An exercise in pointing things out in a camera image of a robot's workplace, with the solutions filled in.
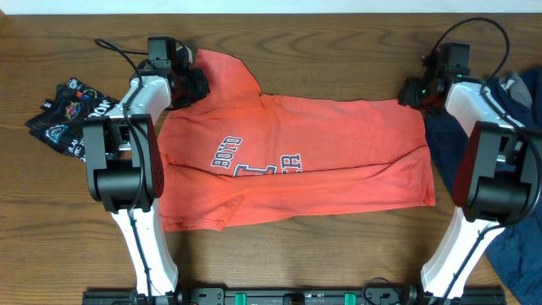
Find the orange printed t-shirt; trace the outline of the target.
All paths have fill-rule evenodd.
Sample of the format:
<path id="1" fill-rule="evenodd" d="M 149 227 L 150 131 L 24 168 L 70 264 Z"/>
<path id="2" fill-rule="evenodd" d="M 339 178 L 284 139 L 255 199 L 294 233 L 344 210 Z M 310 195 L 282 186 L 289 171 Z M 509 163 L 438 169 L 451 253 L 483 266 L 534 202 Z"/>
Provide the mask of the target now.
<path id="1" fill-rule="evenodd" d="M 267 95 L 224 53 L 202 49 L 196 65 L 209 94 L 171 112 L 158 137 L 165 230 L 434 205 L 419 112 L 395 100 Z"/>

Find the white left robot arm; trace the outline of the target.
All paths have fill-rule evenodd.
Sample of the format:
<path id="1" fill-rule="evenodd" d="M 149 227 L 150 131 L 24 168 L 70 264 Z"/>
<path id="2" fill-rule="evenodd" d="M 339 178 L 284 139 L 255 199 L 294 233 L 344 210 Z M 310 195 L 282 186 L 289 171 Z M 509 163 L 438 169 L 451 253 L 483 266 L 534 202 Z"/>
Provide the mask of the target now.
<path id="1" fill-rule="evenodd" d="M 100 302 L 174 302 L 179 271 L 158 217 L 165 177 L 154 125 L 163 111 L 190 107 L 209 92 L 198 68 L 141 70 L 118 105 L 84 123 L 89 192 L 120 228 L 136 275 L 131 296 Z"/>

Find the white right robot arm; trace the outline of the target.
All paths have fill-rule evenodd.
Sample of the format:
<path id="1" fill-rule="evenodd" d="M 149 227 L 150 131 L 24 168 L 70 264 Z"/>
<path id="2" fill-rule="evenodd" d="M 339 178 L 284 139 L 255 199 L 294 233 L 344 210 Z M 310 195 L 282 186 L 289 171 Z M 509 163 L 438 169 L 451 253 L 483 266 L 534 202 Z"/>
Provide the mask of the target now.
<path id="1" fill-rule="evenodd" d="M 412 77 L 398 93 L 402 106 L 439 105 L 462 127 L 467 146 L 452 190 L 452 221 L 421 280 L 427 304 L 457 304 L 489 244 L 523 222 L 541 198 L 541 134 L 515 120 L 484 84 L 464 79 L 435 92 Z"/>

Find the folded black printed t-shirt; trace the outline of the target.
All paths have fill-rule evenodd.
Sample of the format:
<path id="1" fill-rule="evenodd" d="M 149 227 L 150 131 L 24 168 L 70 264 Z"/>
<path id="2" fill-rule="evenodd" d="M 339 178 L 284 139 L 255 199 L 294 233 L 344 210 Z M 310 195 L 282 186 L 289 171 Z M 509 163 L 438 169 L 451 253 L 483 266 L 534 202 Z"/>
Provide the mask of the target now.
<path id="1" fill-rule="evenodd" d="M 29 119 L 29 133 L 54 151 L 86 161 L 83 125 L 87 118 L 102 117 L 119 104 L 86 83 L 70 78 L 56 87 L 53 100 L 41 104 L 42 114 Z"/>

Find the navy blue garment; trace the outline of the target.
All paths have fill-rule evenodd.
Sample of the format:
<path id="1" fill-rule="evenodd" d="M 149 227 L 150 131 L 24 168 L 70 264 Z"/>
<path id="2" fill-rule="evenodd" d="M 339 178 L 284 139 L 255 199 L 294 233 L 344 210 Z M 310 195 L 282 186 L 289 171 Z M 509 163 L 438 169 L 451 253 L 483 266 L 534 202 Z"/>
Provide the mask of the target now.
<path id="1" fill-rule="evenodd" d="M 485 249 L 541 205 L 541 72 L 488 83 L 458 77 L 425 123 L 431 157 L 456 206 L 422 269 L 424 290 L 442 303 L 459 299 Z"/>

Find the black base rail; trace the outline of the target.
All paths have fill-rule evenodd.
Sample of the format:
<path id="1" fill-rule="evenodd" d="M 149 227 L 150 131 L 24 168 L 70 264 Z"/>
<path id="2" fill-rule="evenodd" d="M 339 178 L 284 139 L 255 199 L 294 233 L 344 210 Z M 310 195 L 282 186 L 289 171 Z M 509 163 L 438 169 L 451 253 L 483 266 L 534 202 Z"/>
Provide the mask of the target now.
<path id="1" fill-rule="evenodd" d="M 179 305 L 414 305 L 440 304 L 437 297 L 422 293 L 416 286 L 392 287 L 377 284 L 361 290 L 229 290 L 199 288 L 147 297 L 133 291 L 85 291 L 81 304 L 179 304 Z M 505 305 L 501 288 L 466 288 L 461 297 L 442 304 Z"/>

